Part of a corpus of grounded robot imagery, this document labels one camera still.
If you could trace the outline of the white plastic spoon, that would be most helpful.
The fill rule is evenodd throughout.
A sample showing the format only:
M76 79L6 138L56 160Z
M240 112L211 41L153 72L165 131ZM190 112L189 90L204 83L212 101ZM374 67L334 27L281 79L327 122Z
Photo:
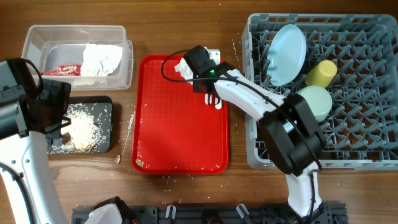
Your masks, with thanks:
M215 98L215 108L220 110L220 109L222 109L222 105L223 105L222 99L219 97L216 97Z

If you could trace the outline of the large light blue plate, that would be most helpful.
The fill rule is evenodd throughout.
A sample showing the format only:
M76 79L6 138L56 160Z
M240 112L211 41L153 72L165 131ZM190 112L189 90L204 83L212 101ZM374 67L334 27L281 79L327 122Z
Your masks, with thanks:
M270 64L266 73L274 86L293 81L301 71L307 53L303 32L295 25L283 26L273 38L267 59Z

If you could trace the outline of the green bowl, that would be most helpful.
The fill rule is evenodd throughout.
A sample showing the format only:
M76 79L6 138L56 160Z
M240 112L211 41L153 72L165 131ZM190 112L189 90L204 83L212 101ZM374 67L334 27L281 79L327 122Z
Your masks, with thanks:
M323 121L331 111L332 98L329 92L321 86L306 86L297 92L309 105L318 122Z

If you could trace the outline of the yellow plastic cup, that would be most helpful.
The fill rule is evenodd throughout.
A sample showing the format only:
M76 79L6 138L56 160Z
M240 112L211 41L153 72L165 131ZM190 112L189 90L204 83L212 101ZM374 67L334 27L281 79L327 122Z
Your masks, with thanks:
M337 71L337 66L332 61L323 60L307 73L305 84L326 88L334 79Z

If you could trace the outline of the white tissue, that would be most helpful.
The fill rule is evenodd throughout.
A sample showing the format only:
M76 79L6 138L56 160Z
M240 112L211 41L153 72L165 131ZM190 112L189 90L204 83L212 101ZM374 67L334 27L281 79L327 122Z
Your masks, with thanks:
M174 66L174 69L185 80L191 80L193 78L193 72L184 58L180 59L180 62Z

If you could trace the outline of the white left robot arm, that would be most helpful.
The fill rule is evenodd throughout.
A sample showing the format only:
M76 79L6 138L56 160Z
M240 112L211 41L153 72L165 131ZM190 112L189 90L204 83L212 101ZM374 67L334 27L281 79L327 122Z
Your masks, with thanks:
M63 141L71 85L34 80L24 58L1 62L1 177L16 223L67 223L49 169L48 148Z

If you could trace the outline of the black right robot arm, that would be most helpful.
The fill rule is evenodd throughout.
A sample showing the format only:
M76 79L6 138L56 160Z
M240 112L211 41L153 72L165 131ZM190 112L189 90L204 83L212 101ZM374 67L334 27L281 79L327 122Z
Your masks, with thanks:
M326 140L305 99L261 88L230 63L216 62L201 45L183 59L195 91L213 93L257 121L270 160L286 175L289 206L303 222L313 221L322 204L317 174Z

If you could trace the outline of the red snack wrapper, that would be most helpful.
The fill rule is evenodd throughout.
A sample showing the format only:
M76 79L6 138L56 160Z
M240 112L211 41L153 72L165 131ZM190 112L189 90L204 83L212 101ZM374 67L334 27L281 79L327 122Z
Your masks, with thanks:
M80 76L81 65L68 64L59 65L49 71L42 72L41 75L45 76Z

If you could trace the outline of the white plastic fork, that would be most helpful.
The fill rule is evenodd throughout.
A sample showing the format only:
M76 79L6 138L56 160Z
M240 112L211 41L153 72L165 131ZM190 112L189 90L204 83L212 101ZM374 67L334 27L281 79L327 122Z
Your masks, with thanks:
M205 103L207 105L211 105L211 103L212 103L212 95L211 95L211 93L206 93L205 94Z

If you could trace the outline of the white paper napkin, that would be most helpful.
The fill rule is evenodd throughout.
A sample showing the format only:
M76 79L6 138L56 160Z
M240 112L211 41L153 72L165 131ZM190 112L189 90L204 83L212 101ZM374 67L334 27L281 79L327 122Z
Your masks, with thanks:
M122 55L123 48L117 45L86 44L80 75L82 77L108 76L117 69Z

